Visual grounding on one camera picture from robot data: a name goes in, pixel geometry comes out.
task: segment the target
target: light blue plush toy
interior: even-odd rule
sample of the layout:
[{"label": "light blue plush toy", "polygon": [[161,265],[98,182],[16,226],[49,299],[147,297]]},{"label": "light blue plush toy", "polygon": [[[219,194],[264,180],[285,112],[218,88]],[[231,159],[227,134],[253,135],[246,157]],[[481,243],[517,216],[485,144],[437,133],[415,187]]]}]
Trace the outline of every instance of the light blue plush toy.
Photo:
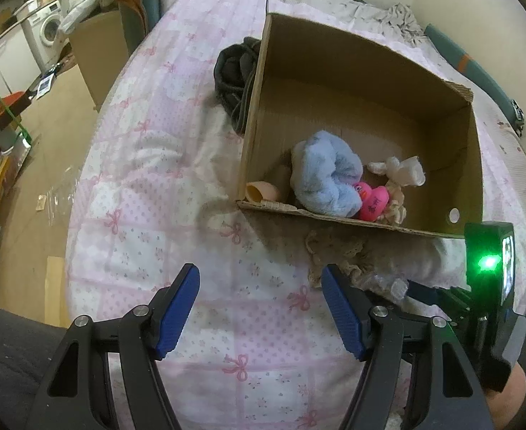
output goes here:
[{"label": "light blue plush toy", "polygon": [[353,184],[360,181],[362,163],[340,137],[321,130],[293,147],[291,161],[291,188],[307,210],[347,218],[360,210]]}]

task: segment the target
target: floor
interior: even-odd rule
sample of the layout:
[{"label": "floor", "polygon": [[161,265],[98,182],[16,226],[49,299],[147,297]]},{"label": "floor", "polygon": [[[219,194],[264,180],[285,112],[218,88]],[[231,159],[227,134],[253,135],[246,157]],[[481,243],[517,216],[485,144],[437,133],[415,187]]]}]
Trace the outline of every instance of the floor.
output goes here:
[{"label": "floor", "polygon": [[[47,257],[64,257],[69,208],[50,224],[38,196],[71,188],[89,150],[97,111],[77,66],[57,77],[52,90],[32,101],[22,121],[33,147],[14,187],[0,203],[0,307],[35,320],[44,318]],[[66,169],[71,169],[64,176]]]}]

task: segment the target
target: patchwork pattern bedding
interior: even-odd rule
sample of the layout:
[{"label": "patchwork pattern bedding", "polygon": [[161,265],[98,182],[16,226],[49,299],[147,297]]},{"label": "patchwork pattern bedding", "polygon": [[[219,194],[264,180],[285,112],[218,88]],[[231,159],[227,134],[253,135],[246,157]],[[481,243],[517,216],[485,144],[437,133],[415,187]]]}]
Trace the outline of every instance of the patchwork pattern bedding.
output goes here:
[{"label": "patchwork pattern bedding", "polygon": [[[107,97],[72,209],[66,256],[72,316],[121,316],[168,285],[183,263],[199,267],[198,300],[175,351],[159,363],[185,429],[336,428],[361,370],[344,350],[322,293],[307,278],[312,262],[305,238],[330,226],[243,213],[229,198],[242,139],[215,100],[212,70],[223,48],[261,37],[266,3],[175,2]],[[428,59],[431,47],[364,31],[356,20],[304,3],[269,0],[269,6],[356,31],[451,76],[439,60]],[[484,218],[515,224],[516,309],[523,312],[526,198],[490,135],[499,128],[490,123],[502,113],[473,90]],[[380,275],[429,285],[464,283],[463,241],[338,227],[336,234],[364,242],[368,264]],[[411,305],[425,314],[436,311],[419,307]],[[130,428],[117,357],[110,370],[121,426]],[[396,411],[404,406],[408,373],[404,363]]]}]

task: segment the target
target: green light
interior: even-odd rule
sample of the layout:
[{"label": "green light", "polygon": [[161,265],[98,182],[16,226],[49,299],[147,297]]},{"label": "green light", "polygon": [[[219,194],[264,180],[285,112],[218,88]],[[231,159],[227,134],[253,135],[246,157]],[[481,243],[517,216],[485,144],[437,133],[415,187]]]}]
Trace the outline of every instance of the green light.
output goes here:
[{"label": "green light", "polygon": [[481,272],[491,272],[496,269],[502,257],[499,255],[485,255],[480,258],[478,262],[478,267],[480,267]]}]

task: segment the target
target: washing machine door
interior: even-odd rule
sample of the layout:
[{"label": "washing machine door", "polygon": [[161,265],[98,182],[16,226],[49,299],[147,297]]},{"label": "washing machine door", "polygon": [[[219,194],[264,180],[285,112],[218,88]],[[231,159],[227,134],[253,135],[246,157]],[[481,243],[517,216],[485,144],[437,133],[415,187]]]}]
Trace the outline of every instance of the washing machine door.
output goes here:
[{"label": "washing machine door", "polygon": [[50,14],[40,27],[40,40],[46,47],[51,47],[56,39],[57,28],[60,27],[61,16]]}]

